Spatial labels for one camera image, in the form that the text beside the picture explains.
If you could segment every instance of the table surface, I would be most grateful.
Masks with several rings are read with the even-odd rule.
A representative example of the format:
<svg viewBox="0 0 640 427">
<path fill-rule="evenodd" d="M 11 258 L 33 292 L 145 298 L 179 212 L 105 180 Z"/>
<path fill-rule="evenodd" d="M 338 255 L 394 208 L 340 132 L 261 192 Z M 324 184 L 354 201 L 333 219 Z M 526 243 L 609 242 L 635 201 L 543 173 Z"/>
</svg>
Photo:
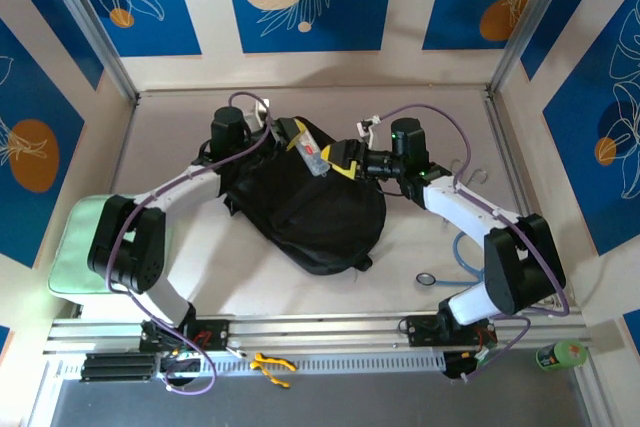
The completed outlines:
<svg viewBox="0 0 640 427">
<path fill-rule="evenodd" d="M 274 117 L 300 115 L 336 139 L 357 136 L 357 121 L 412 102 L 438 106 L 467 132 L 476 168 L 488 181 L 470 188 L 504 208 L 515 200 L 496 147 L 480 89 L 367 88 L 257 90 L 269 98 Z M 118 193 L 148 191 L 184 170 L 198 146 L 210 137 L 216 108 L 228 92 L 153 94 L 142 97 L 114 187 Z M 238 101 L 251 107 L 251 100 Z M 431 158 L 449 167 L 463 159 L 464 144 L 453 127 L 424 109 L 406 112 L 421 120 Z M 389 147 L 389 126 L 378 129 L 378 148 Z M 396 187 L 389 184 L 388 190 Z M 365 273 L 354 269 L 327 276 L 308 274 L 270 244 L 244 218 L 230 217 L 220 199 L 200 206 L 178 222 L 170 249 L 169 280 L 194 303 L 199 315 L 285 315 L 374 313 L 433 309 L 460 288 L 424 287 L 415 276 L 427 271 L 437 278 L 472 280 L 452 255 L 453 225 L 418 209 L 406 199 L 388 198 L 382 237 L 371 251 L 374 264 Z M 469 238 L 461 254 L 482 265 L 482 251 Z M 136 317 L 128 304 L 115 308 L 85 306 L 84 317 Z"/>
</svg>

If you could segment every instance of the metal ring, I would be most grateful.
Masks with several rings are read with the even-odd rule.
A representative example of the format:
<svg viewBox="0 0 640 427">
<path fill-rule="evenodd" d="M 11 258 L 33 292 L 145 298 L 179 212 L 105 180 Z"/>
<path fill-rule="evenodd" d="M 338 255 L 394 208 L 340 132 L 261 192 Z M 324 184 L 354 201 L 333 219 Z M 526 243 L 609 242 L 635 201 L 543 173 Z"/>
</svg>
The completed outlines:
<svg viewBox="0 0 640 427">
<path fill-rule="evenodd" d="M 416 282 L 418 282 L 420 285 L 426 285 L 428 287 L 436 283 L 436 278 L 428 272 L 420 272 L 418 275 L 416 275 Z"/>
</svg>

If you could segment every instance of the wall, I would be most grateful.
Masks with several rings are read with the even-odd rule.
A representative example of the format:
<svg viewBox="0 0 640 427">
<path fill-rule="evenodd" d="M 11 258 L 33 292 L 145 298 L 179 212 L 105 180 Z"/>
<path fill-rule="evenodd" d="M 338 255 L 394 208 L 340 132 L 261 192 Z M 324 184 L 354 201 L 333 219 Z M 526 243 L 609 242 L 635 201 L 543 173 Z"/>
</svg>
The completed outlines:
<svg viewBox="0 0 640 427">
<path fill-rule="evenodd" d="M 527 0 L 91 0 L 139 90 L 486 83 Z"/>
<path fill-rule="evenodd" d="M 102 73 L 101 67 L 90 58 L 91 53 L 81 54 L 80 40 L 76 37 L 74 42 L 65 35 L 58 35 L 65 29 L 73 32 L 76 27 L 73 24 L 65 26 L 67 13 L 58 11 L 56 15 L 56 10 L 51 8 L 55 4 L 51 2 L 0 0 L 0 27 L 4 29 L 0 36 L 0 55 L 3 49 L 10 47 L 15 51 L 22 49 L 20 44 L 27 51 L 13 61 L 11 75 L 0 87 L 0 116 L 14 132 L 16 127 L 9 120 L 13 115 L 47 117 L 59 146 L 57 173 L 54 169 L 55 179 L 51 180 L 52 187 L 47 192 L 37 193 L 39 187 L 29 183 L 48 175 L 45 167 L 33 164 L 35 170 L 27 172 L 26 177 L 21 177 L 16 167 L 28 165 L 23 162 L 31 157 L 37 160 L 37 155 L 30 156 L 23 150 L 19 163 L 14 163 L 15 152 L 10 153 L 7 162 L 0 166 L 3 239 L 13 230 L 7 225 L 15 225 L 20 237 L 33 236 L 37 242 L 35 248 L 29 246 L 29 255 L 24 256 L 23 251 L 14 252 L 6 242 L 0 242 L 0 251 L 11 255 L 0 254 L 0 325 L 11 329 L 0 363 L 0 384 L 3 385 L 0 425 L 3 426 L 17 425 L 21 418 L 28 418 L 44 367 L 40 354 L 51 320 L 66 307 L 64 302 L 49 294 L 47 278 L 68 212 L 78 199 L 108 190 L 131 114 L 129 103 L 121 97 L 108 74 Z M 6 34 L 5 25 L 13 35 Z M 17 42 L 7 40 L 13 36 Z M 15 88 L 16 82 L 24 87 L 22 97 L 7 90 L 11 85 Z M 41 98 L 41 102 L 33 102 L 42 92 L 46 97 Z M 64 112 L 58 110 L 62 105 L 66 109 Z M 55 138 L 49 138 L 45 145 L 49 159 L 51 151 L 46 149 L 53 144 Z M 43 196 L 51 192 L 54 195 L 43 202 Z M 18 205 L 16 199 L 23 197 L 26 200 L 20 200 L 24 203 Z M 32 204 L 36 209 L 29 210 Z M 33 220 L 34 210 L 41 210 L 45 216 L 42 232 L 34 232 L 36 224 L 42 223 L 40 218 L 37 222 Z"/>
<path fill-rule="evenodd" d="M 584 119 L 590 118 L 594 109 L 603 111 L 606 108 L 606 104 L 600 104 L 595 86 L 605 80 L 610 82 L 608 93 L 611 95 L 613 80 L 609 76 L 609 62 L 618 41 L 617 35 L 609 39 L 606 57 L 601 55 L 590 60 L 591 57 L 586 56 L 583 62 L 581 59 L 597 38 L 599 40 L 594 48 L 603 42 L 602 39 L 606 42 L 607 39 L 600 33 L 624 1 L 583 0 L 532 80 L 529 81 L 524 67 L 519 65 L 502 92 L 502 100 L 520 143 L 540 209 L 552 227 L 576 300 L 601 350 L 597 362 L 603 368 L 620 420 L 624 425 L 637 425 L 640 415 L 637 402 L 640 358 L 624 326 L 622 315 L 640 307 L 640 239 L 635 237 L 608 251 L 607 248 L 597 250 L 593 223 L 589 229 L 585 222 L 590 218 L 591 205 L 584 197 L 580 197 L 580 204 L 576 198 L 576 192 L 593 186 L 598 186 L 598 190 L 593 191 L 595 199 L 609 195 L 611 185 L 616 185 L 619 190 L 622 186 L 618 170 L 621 160 L 601 157 L 600 164 L 596 163 L 597 122 L 592 126 L 584 124 Z M 583 76 L 584 91 L 569 90 L 565 93 L 567 88 L 574 85 L 576 75 Z M 548 104 L 553 105 L 553 111 L 560 109 L 559 115 L 564 116 L 561 119 L 566 120 L 567 130 L 557 128 L 554 120 L 556 114 L 545 111 L 545 119 L 543 110 Z M 566 136 L 578 131 L 580 136 L 592 139 L 585 158 L 590 159 L 588 165 L 593 170 L 582 172 L 586 180 L 581 181 L 579 175 L 573 173 L 571 179 L 568 177 L 567 172 L 573 172 L 571 156 L 582 152 L 582 147 L 580 142 L 570 143 L 566 150 L 561 149 L 564 152 L 561 158 L 558 148 L 565 140 L 559 135 L 560 131 Z M 634 216 L 640 212 L 639 204 L 633 199 L 629 199 L 625 205 Z M 607 212 L 606 207 L 600 212 L 603 229 L 617 233 L 632 228 L 630 225 L 618 225 L 616 218 L 607 217 Z"/>
</svg>

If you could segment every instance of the black backpack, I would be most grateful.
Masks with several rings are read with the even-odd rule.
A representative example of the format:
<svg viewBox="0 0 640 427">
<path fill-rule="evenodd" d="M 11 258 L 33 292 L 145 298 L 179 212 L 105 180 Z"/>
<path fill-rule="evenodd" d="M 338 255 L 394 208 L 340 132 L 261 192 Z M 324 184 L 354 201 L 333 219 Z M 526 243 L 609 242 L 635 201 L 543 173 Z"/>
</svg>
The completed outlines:
<svg viewBox="0 0 640 427">
<path fill-rule="evenodd" d="M 321 149 L 335 142 L 308 120 L 298 120 Z M 227 190 L 225 204 L 315 275 L 371 267 L 368 253 L 387 215 L 377 182 L 354 182 L 334 170 L 314 177 L 295 148 L 241 176 Z"/>
</svg>

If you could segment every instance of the purple cable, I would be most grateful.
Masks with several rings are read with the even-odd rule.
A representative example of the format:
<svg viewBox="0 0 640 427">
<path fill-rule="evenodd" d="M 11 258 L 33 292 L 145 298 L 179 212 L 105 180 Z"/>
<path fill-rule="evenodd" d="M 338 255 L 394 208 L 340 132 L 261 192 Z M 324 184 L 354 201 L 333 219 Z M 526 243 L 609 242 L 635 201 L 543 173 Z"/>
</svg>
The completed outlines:
<svg viewBox="0 0 640 427">
<path fill-rule="evenodd" d="M 553 274 L 553 271 L 551 270 L 551 267 L 549 267 L 549 264 L 547 264 L 547 261 L 544 259 L 544 257 L 542 257 L 542 254 L 540 254 L 540 252 L 538 251 L 538 249 L 536 248 L 535 245 L 533 245 L 533 243 L 529 240 L 529 238 L 525 235 L 525 233 L 520 230 L 518 228 L 518 226 L 516 226 L 513 222 L 511 222 L 509 219 L 507 219 L 504 215 L 498 213 L 498 215 L 494 215 L 494 209 L 489 206 L 488 204 L 486 204 L 485 202 L 483 202 L 482 200 L 478 199 L 477 197 L 471 195 L 470 193 L 468 193 L 467 191 L 463 190 L 463 189 L 457 189 L 457 185 L 458 182 L 460 181 L 462 175 L 464 174 L 464 171 L 467 169 L 467 167 L 469 167 L 469 164 L 471 163 L 471 143 L 469 142 L 469 138 L 467 137 L 467 134 L 464 132 L 464 130 L 462 129 L 462 127 L 460 126 L 460 124 L 453 118 L 451 117 L 449 114 L 447 114 L 445 111 L 443 111 L 442 109 L 439 109 L 438 107 L 433 107 L 431 105 L 427 105 L 427 104 L 409 104 L 409 105 L 405 105 L 403 107 L 399 107 L 395 110 L 392 110 L 391 112 L 383 115 L 380 117 L 380 120 L 386 120 L 389 117 L 392 117 L 404 110 L 407 109 L 412 109 L 412 108 L 422 108 L 422 109 L 428 109 L 428 110 L 432 110 L 434 112 L 437 112 L 438 114 L 442 115 L 443 117 L 445 117 L 447 120 L 449 120 L 453 126 L 456 128 L 456 130 L 460 133 L 460 136 L 462 137 L 462 140 L 464 141 L 464 145 L 465 148 L 467 150 L 467 157 L 464 161 L 464 163 L 462 164 L 462 167 L 460 168 L 460 170 L 458 170 L 458 172 L 456 172 L 456 174 L 453 176 L 453 189 L 454 191 L 459 194 L 461 197 L 467 199 L 469 202 L 471 202 L 472 204 L 474 204 L 475 206 L 479 207 L 480 209 L 484 210 L 485 212 L 487 212 L 489 215 L 491 215 L 492 217 L 494 217 L 495 219 L 499 220 L 500 222 L 504 223 L 507 227 L 509 227 L 510 229 L 512 229 L 516 235 L 520 238 L 520 240 L 522 240 L 522 242 L 527 246 L 527 248 L 529 249 L 529 252 L 531 252 L 534 256 L 534 258 L 536 259 L 536 261 L 538 262 L 538 264 L 540 265 L 540 267 L 542 268 L 542 270 L 544 271 L 544 273 L 546 274 L 546 276 L 548 277 L 549 281 L 551 282 L 551 285 L 553 285 L 553 288 L 555 289 L 556 293 L 558 294 L 558 297 L 560 298 L 560 302 L 562 303 L 562 311 L 561 312 L 557 312 L 555 310 L 549 310 L 549 309 L 544 309 L 544 308 L 538 308 L 538 307 L 530 307 L 530 310 L 534 310 L 536 312 L 540 312 L 540 313 L 544 313 L 544 314 L 548 314 L 548 315 L 554 315 L 557 317 L 566 317 L 567 315 L 569 315 L 570 311 L 569 311 L 569 302 L 567 300 L 567 296 L 565 295 L 564 291 L 562 290 L 562 286 L 560 285 L 560 282 L 558 282 L 558 279 L 556 278 L 556 276 Z M 511 349 L 511 347 L 513 347 L 516 343 L 518 343 L 520 341 L 520 339 L 522 339 L 522 337 L 524 337 L 524 335 L 529 331 L 529 328 L 531 327 L 531 320 L 529 320 L 527 317 L 523 317 L 523 316 L 505 316 L 505 315 L 498 315 L 495 316 L 494 319 L 497 320 L 501 320 L 501 319 L 522 319 L 524 320 L 527 324 L 525 325 L 524 329 L 522 330 L 522 332 L 515 338 L 513 339 L 511 342 L 509 342 L 504 349 L 502 349 L 489 363 L 493 363 L 493 361 L 495 359 L 497 359 L 498 357 L 500 357 L 501 355 L 503 355 L 505 352 L 507 352 L 509 349 Z M 472 374 L 468 375 L 465 379 L 465 381 L 469 381 L 472 378 L 474 378 L 476 375 L 478 375 L 480 372 L 482 372 L 482 370 L 484 370 L 485 367 L 482 367 L 479 370 L 476 370 L 475 372 L 473 372 Z"/>
<path fill-rule="evenodd" d="M 145 314 L 147 315 L 152 322 L 154 322 L 158 327 L 160 327 L 161 329 L 169 332 L 170 334 L 174 335 L 175 337 L 177 337 L 178 339 L 180 339 L 182 342 L 184 342 L 185 344 L 187 344 L 189 347 L 191 347 L 193 350 L 195 350 L 196 352 L 198 352 L 200 355 L 202 355 L 207 362 L 209 362 L 209 364 L 211 364 L 211 368 L 212 368 L 212 376 L 211 376 L 211 382 L 209 382 L 209 384 L 200 389 L 200 390 L 194 390 L 194 391 L 186 391 L 186 390 L 181 390 L 181 389 L 175 389 L 175 388 L 171 388 L 172 392 L 175 392 L 177 394 L 180 395 L 200 395 L 200 394 L 204 394 L 206 392 L 208 392 L 209 390 L 211 390 L 211 388 L 213 387 L 213 384 L 215 384 L 216 382 L 216 378 L 217 378 L 217 371 L 216 371 L 216 365 L 215 362 L 213 362 L 213 360 L 211 360 L 211 357 L 209 357 L 209 355 L 207 355 L 207 353 L 204 351 L 204 349 L 202 349 L 200 346 L 198 346 L 195 342 L 191 341 L 189 338 L 187 338 L 185 335 L 183 335 L 180 331 L 178 331 L 177 329 L 175 329 L 173 326 L 169 325 L 167 322 L 165 322 L 164 320 L 156 317 L 155 315 L 153 315 L 144 305 L 142 305 L 140 303 L 140 301 L 136 298 L 136 296 L 133 294 L 133 292 L 131 292 L 130 290 L 126 290 L 126 291 L 121 291 L 121 290 L 116 290 L 113 288 L 113 285 L 111 283 L 111 275 L 113 273 L 113 266 L 115 264 L 115 260 L 116 260 L 116 256 L 118 251 L 120 250 L 120 246 L 122 245 L 122 240 L 124 239 L 124 236 L 126 235 L 127 231 L 129 230 L 129 226 L 131 225 L 131 223 L 133 222 L 133 220 L 136 218 L 136 216 L 140 213 L 140 211 L 142 209 L 144 209 L 145 206 L 149 205 L 154 199 L 156 199 L 157 197 L 160 197 L 161 195 L 167 193 L 168 191 L 170 191 L 171 189 L 175 188 L 176 186 L 182 184 L 183 182 L 186 182 L 188 180 L 190 180 L 192 177 L 194 176 L 198 176 L 200 174 L 203 174 L 205 172 L 209 172 L 212 170 L 217 169 L 218 167 L 227 164 L 229 162 L 233 162 L 235 160 L 238 160 L 242 157 L 244 157 L 245 155 L 249 155 L 250 153 L 252 153 L 253 151 L 255 151 L 256 149 L 258 149 L 269 137 L 269 134 L 271 133 L 271 114 L 269 112 L 269 107 L 267 106 L 267 104 L 264 102 L 264 100 L 251 93 L 251 92 L 236 92 L 234 94 L 232 94 L 229 97 L 229 105 L 232 106 L 233 105 L 233 100 L 236 97 L 239 96 L 248 96 L 251 97 L 255 100 L 257 100 L 258 102 L 260 102 L 266 109 L 267 109 L 267 118 L 265 119 L 265 130 L 264 133 L 262 134 L 262 136 L 260 136 L 260 138 L 258 139 L 258 141 L 253 144 L 251 147 L 249 147 L 246 150 L 243 150 L 242 152 L 232 155 L 230 157 L 227 157 L 226 159 L 223 159 L 219 162 L 216 162 L 212 165 L 209 165 L 207 167 L 203 167 L 201 169 L 196 170 L 195 172 L 191 173 L 190 175 L 183 175 L 181 177 L 178 177 L 177 179 L 173 180 L 172 182 L 168 183 L 167 185 L 161 187 L 160 189 L 158 189 L 156 192 L 154 192 L 153 194 L 149 195 L 147 198 L 145 198 L 142 202 L 140 202 L 135 209 L 133 209 L 133 211 L 131 212 L 131 214 L 129 214 L 129 216 L 127 217 L 127 219 L 124 221 L 124 223 L 122 224 L 122 228 L 120 229 L 120 232 L 118 233 L 118 236 L 116 237 L 116 240 L 113 244 L 113 248 L 111 249 L 111 254 L 109 255 L 109 260 L 107 261 L 107 269 L 106 269 L 106 286 L 107 289 L 109 290 L 109 292 L 113 293 L 113 294 L 121 294 L 121 295 L 127 295 L 132 301 L 133 303 Z M 169 386 L 168 383 L 168 378 L 167 375 L 165 374 L 164 377 L 164 382 L 165 384 L 167 384 L 167 386 Z"/>
</svg>

